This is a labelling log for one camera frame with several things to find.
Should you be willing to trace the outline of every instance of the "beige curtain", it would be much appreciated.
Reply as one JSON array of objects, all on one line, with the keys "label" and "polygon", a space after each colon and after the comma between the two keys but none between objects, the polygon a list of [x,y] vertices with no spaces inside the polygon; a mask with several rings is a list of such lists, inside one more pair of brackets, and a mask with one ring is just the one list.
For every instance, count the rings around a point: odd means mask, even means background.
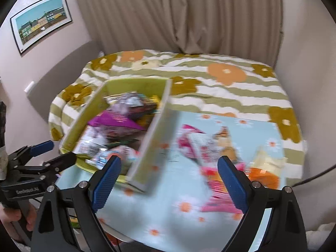
[{"label": "beige curtain", "polygon": [[78,0],[105,53],[155,49],[238,56],[274,66],[282,0]]}]

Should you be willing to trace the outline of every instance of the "metal bolt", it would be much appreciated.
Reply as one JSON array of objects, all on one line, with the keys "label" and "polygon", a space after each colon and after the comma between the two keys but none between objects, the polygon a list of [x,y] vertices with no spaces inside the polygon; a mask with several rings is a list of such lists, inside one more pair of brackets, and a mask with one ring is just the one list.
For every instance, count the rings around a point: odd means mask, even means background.
[{"label": "metal bolt", "polygon": [[253,181],[252,182],[252,187],[254,187],[254,188],[260,188],[261,184],[258,181]]},{"label": "metal bolt", "polygon": [[285,187],[285,192],[291,193],[292,192],[292,188],[290,186],[286,186]]},{"label": "metal bolt", "polygon": [[85,188],[85,187],[87,186],[87,181],[81,181],[81,182],[78,184],[78,186],[79,186],[80,188]]},{"label": "metal bolt", "polygon": [[55,189],[55,187],[54,186],[49,186],[49,187],[47,187],[47,191],[48,192],[53,192],[54,191],[54,189]]}]

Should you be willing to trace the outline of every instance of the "painting of houses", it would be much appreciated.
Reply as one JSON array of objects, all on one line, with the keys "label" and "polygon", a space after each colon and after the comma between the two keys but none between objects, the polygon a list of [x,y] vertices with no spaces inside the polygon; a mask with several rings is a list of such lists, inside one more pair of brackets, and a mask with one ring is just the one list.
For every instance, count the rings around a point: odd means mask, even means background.
[{"label": "painting of houses", "polygon": [[66,0],[40,0],[11,18],[11,26],[22,54],[32,44],[60,26],[71,22]]}]

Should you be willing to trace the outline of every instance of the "gray headboard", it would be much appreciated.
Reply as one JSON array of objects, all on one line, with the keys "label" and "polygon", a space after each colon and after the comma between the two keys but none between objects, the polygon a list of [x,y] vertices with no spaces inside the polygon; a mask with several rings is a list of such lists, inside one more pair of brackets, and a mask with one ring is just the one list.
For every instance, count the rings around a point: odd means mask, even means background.
[{"label": "gray headboard", "polygon": [[99,51],[95,41],[85,43],[51,68],[29,91],[30,103],[45,121],[48,122],[55,96],[79,77],[85,64],[97,58]]}]

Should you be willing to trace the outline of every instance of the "floral blanket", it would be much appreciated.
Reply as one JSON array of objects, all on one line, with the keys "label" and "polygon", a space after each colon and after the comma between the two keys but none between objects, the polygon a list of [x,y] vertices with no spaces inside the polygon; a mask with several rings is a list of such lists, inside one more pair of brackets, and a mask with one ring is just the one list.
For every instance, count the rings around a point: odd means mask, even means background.
[{"label": "floral blanket", "polygon": [[302,177],[304,143],[287,94],[273,69],[259,62],[215,54],[124,51],[97,58],[53,100],[49,126],[61,140],[91,94],[106,80],[161,76],[173,80],[172,108],[196,113],[276,123],[288,158],[284,174],[291,185]]}]

